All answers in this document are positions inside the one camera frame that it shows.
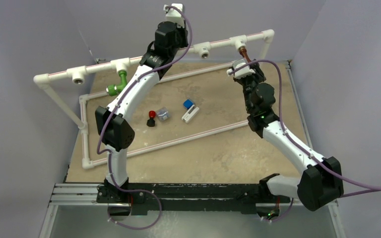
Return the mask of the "brown copper faucet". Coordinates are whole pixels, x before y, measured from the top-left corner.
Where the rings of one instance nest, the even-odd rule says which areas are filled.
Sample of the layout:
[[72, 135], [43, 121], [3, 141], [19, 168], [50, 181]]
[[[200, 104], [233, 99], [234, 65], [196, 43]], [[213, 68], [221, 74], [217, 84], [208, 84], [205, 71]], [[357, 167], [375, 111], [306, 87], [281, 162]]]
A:
[[251, 62], [252, 60], [249, 58], [246, 47], [240, 47], [238, 49], [239, 54], [244, 58], [247, 62]]

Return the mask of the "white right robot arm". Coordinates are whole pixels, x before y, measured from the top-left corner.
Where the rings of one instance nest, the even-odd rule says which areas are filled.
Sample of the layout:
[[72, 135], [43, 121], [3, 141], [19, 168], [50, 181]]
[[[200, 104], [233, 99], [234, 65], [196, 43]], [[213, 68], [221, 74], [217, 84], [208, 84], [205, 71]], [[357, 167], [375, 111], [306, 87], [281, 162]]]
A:
[[278, 195], [295, 198], [310, 211], [340, 198], [344, 194], [341, 164], [325, 158], [298, 139], [274, 112], [274, 88], [265, 82], [258, 63], [246, 66], [233, 74], [233, 80], [243, 88], [248, 125], [259, 137], [275, 146], [295, 166], [300, 178], [272, 175], [262, 180], [258, 189], [263, 201], [270, 202]]

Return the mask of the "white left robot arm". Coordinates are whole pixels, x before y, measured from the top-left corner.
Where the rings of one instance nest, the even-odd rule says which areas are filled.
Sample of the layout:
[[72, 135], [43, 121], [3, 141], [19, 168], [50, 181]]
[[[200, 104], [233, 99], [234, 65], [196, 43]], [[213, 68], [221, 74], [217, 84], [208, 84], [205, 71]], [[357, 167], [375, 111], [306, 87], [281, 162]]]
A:
[[109, 197], [116, 203], [124, 202], [129, 191], [127, 149], [135, 137], [129, 123], [131, 117], [148, 92], [178, 61], [179, 49], [188, 52], [191, 43], [192, 28], [188, 21], [183, 25], [171, 21], [159, 23], [154, 41], [148, 45], [130, 82], [108, 106], [95, 111], [100, 136], [97, 153], [108, 155], [109, 171], [104, 185], [110, 188]]

